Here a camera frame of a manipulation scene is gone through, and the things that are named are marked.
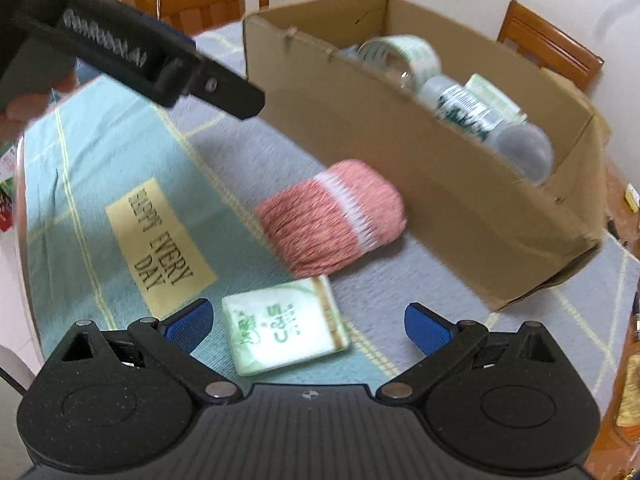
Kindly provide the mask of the person's left hand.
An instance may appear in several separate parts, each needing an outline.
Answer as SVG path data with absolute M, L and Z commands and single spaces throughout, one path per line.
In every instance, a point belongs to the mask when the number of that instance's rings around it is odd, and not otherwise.
M 44 93 L 18 96 L 6 106 L 6 110 L 0 116 L 1 142 L 13 142 L 17 140 L 28 124 L 40 117 L 48 108 L 50 94 L 53 91 L 68 93 L 73 91 L 77 84 L 76 70 L 72 70 L 64 79 L 56 82 L 51 90 Z

